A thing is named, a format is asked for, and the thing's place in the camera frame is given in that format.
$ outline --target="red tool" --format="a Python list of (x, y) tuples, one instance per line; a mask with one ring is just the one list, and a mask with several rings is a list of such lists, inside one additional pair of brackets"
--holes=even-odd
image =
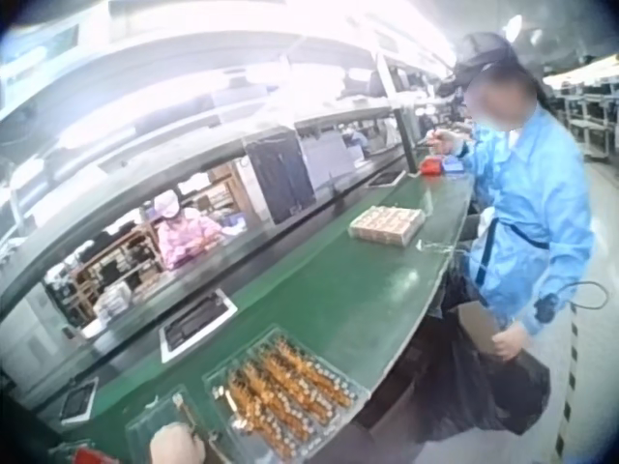
[(425, 157), (419, 166), (419, 170), (424, 176), (440, 176), (443, 171), (442, 160), (442, 157)]
[(80, 448), (75, 452), (74, 464), (119, 464), (120, 461), (93, 449)]

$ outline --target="green workbench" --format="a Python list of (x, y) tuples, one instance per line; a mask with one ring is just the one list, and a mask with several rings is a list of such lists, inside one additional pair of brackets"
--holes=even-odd
[[(466, 216), (468, 177), (407, 178), (363, 200), (231, 296), (239, 313), (178, 362), (151, 353), (97, 393), (92, 418), (59, 429), (67, 441), (92, 439), (129, 462), (125, 426), (156, 396), (183, 385), (200, 420), (223, 429), (202, 377), (278, 325), (373, 392), (419, 326)], [(421, 208), (427, 220), (407, 248), (351, 239), (347, 226), (372, 205)], [(441, 246), (419, 247), (423, 244)]]

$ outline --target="cap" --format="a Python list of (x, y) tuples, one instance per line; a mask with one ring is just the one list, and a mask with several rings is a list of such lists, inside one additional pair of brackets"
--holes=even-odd
[(181, 205), (178, 202), (178, 196), (172, 190), (165, 191), (161, 195), (155, 197), (153, 202), (155, 211), (158, 215), (170, 219), (178, 215), (181, 211)]
[(456, 47), (454, 74), (436, 89), (439, 97), (449, 97), (471, 81), (489, 64), (519, 65), (516, 51), (504, 37), (493, 32), (476, 32), (464, 36)]

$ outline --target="white cap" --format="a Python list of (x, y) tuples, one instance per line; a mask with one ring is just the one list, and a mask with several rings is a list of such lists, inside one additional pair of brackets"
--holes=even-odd
[(155, 197), (155, 211), (164, 218), (174, 218), (181, 211), (178, 196), (173, 190), (168, 190)]

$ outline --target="gray cap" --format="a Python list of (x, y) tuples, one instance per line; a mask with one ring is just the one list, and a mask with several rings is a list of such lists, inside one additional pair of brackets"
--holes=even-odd
[(462, 38), (456, 47), (454, 74), (436, 90), (439, 97), (449, 97), (458, 88), (466, 89), (471, 81), (490, 64), (520, 67), (516, 51), (504, 38), (493, 32), (476, 32)]

